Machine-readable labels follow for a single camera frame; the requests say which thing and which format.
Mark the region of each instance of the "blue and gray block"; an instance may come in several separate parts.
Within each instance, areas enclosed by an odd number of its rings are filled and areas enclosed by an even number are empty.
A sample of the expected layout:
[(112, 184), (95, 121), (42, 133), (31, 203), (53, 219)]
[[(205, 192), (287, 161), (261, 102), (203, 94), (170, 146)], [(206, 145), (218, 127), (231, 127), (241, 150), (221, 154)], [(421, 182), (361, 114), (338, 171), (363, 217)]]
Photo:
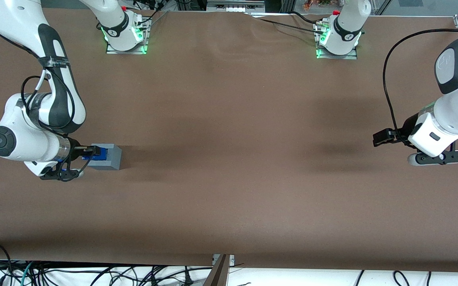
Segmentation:
[(93, 157), (87, 164), (88, 167), (96, 170), (120, 170), (121, 148), (115, 144), (93, 143), (91, 145), (100, 147), (102, 152), (100, 156)]

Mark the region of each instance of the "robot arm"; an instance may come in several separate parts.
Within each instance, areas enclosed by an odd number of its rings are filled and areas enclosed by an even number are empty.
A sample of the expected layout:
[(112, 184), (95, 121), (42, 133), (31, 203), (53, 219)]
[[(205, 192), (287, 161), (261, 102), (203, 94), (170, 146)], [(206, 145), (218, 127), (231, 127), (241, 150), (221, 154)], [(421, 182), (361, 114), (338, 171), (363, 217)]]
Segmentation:
[[(82, 2), (97, 15), (113, 48), (131, 49), (138, 43), (136, 14), (122, 11), (116, 0)], [(42, 179), (70, 181), (80, 176), (78, 170), (69, 169), (70, 162), (99, 154), (100, 148), (81, 146), (67, 137), (84, 122), (85, 108), (61, 38), (45, 19), (40, 0), (0, 0), (0, 35), (27, 50), (43, 67), (35, 91), (14, 94), (5, 105), (0, 157), (23, 161)], [(37, 93), (45, 78), (51, 92)]]
[(458, 139), (458, 39), (438, 56), (435, 73), (443, 96), (407, 119), (400, 134), (391, 129), (374, 134), (374, 146), (393, 143), (398, 135), (420, 151), (409, 157), (412, 165), (458, 162), (458, 151), (446, 151)]
[(320, 44), (336, 55), (348, 54), (361, 36), (361, 28), (371, 14), (369, 0), (346, 0), (339, 15), (328, 18), (328, 31)]

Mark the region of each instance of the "table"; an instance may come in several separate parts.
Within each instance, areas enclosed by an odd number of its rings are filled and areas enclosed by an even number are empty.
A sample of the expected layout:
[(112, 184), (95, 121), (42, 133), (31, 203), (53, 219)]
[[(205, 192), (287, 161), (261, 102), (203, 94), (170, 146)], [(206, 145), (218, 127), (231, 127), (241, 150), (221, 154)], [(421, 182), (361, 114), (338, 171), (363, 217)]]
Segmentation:
[[(171, 12), (141, 56), (104, 54), (90, 11), (45, 15), (87, 109), (71, 136), (122, 147), (122, 170), (44, 182), (0, 158), (0, 243), (13, 258), (209, 265), (234, 253), (249, 267), (458, 271), (458, 165), (412, 167), (411, 149), (372, 145), (391, 127), (386, 53), (451, 18), (371, 17), (358, 60), (324, 60), (311, 34), (242, 13)], [(396, 49), (387, 84), (400, 123), (440, 96), (434, 61), (457, 37)], [(39, 72), (0, 38), (0, 118)]]

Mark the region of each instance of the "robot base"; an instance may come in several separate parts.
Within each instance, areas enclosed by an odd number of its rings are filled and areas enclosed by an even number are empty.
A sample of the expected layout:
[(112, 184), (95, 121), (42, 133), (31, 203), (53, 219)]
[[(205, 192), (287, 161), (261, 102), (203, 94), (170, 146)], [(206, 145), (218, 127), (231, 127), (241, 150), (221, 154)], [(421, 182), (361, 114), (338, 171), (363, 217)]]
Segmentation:
[[(322, 21), (318, 21), (316, 24), (313, 24), (314, 31), (322, 31), (325, 33), (328, 22), (329, 22), (328, 18), (324, 18)], [(314, 35), (314, 40), (316, 42), (316, 57), (317, 58), (334, 58), (334, 59), (339, 59), (339, 60), (356, 60), (357, 59), (356, 47), (354, 47), (348, 54), (344, 54), (342, 56), (338, 54), (330, 53), (323, 45), (320, 44), (320, 40), (324, 36), (325, 34), (322, 34), (322, 35), (315, 34)]]
[(149, 43), (149, 31), (151, 30), (151, 20), (142, 24), (142, 42), (138, 43), (132, 49), (119, 51), (107, 44), (106, 54), (147, 54), (147, 45)]

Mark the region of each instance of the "logo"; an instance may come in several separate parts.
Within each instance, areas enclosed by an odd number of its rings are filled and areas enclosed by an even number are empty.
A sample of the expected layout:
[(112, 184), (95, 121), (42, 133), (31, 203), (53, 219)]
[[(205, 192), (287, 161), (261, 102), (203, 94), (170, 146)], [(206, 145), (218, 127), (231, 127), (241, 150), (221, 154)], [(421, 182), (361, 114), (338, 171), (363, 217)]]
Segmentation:
[(440, 56), (438, 60), (438, 69), (443, 69), (443, 66), (449, 65), (450, 60), (451, 60), (450, 54), (444, 54)]

